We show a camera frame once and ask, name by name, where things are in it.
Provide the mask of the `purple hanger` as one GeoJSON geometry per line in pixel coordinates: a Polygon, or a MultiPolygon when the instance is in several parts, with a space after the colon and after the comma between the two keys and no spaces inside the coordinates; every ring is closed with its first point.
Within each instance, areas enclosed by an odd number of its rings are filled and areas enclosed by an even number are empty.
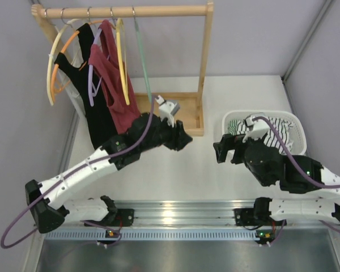
{"type": "MultiPolygon", "coordinates": [[[[99,37],[100,37],[100,34],[101,34],[102,30],[99,29],[95,36],[94,36],[94,40],[93,40],[93,45],[97,45],[97,42],[99,40],[99,37]]],[[[94,73],[94,67],[93,65],[89,64],[88,65],[88,99],[89,99],[89,102],[90,102],[90,106],[93,107],[95,105],[95,102],[94,102],[94,98],[96,97],[98,91],[99,91],[99,87],[100,87],[100,84],[101,84],[101,79],[99,80],[99,83],[97,86],[94,85],[93,83],[93,73],[94,73]]]]}

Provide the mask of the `red tank top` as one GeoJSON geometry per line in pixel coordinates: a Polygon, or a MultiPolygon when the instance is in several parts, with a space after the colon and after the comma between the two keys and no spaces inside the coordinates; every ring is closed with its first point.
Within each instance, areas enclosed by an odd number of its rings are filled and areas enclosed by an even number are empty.
{"type": "Polygon", "coordinates": [[[128,79],[128,91],[130,105],[126,105],[122,92],[120,72],[118,68],[117,45],[113,35],[113,25],[108,20],[103,20],[99,26],[101,45],[97,45],[95,51],[101,50],[97,55],[97,61],[93,71],[101,80],[101,88],[117,132],[125,133],[131,127],[133,121],[141,113],[138,109],[133,86],[130,77],[128,79]]]}

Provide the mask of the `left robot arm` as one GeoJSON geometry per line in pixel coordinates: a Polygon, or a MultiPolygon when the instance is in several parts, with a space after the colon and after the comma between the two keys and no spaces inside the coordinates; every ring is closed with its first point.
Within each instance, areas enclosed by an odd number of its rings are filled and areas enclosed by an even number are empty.
{"type": "Polygon", "coordinates": [[[115,225],[119,211],[114,200],[102,195],[79,201],[74,200],[73,195],[138,161],[143,152],[160,146],[180,151],[192,140],[182,121],[170,125],[166,118],[142,114],[125,133],[112,136],[74,167],[54,178],[26,183],[27,205],[38,231],[52,232],[72,222],[96,227],[115,225]]]}

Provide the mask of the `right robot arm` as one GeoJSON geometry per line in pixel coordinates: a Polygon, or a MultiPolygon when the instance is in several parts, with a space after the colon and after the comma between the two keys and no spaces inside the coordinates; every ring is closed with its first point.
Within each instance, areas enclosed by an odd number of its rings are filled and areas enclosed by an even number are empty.
{"type": "Polygon", "coordinates": [[[263,187],[279,185],[284,192],[309,195],[308,199],[258,197],[253,208],[238,212],[244,226],[281,224],[289,220],[319,220],[340,226],[340,176],[304,155],[282,155],[261,139],[225,134],[213,144],[218,163],[233,151],[232,164],[244,165],[263,187]]]}

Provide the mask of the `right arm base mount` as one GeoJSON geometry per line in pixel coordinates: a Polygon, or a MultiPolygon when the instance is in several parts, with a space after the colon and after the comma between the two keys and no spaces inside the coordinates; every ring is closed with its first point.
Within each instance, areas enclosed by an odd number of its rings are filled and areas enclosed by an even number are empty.
{"type": "Polygon", "coordinates": [[[287,225],[286,220],[276,221],[269,215],[262,217],[256,216],[254,208],[234,209],[235,224],[248,231],[256,232],[256,243],[259,246],[267,245],[270,247],[287,225]]]}

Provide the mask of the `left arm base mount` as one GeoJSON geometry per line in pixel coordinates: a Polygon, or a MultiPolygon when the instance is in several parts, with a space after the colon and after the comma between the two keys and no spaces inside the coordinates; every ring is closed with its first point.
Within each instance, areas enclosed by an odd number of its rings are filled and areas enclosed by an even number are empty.
{"type": "Polygon", "coordinates": [[[108,218],[97,222],[94,220],[83,221],[85,227],[96,227],[105,230],[105,238],[109,240],[98,240],[98,245],[112,246],[118,244],[122,239],[122,228],[130,227],[134,223],[134,209],[118,209],[117,213],[110,214],[108,218]]]}

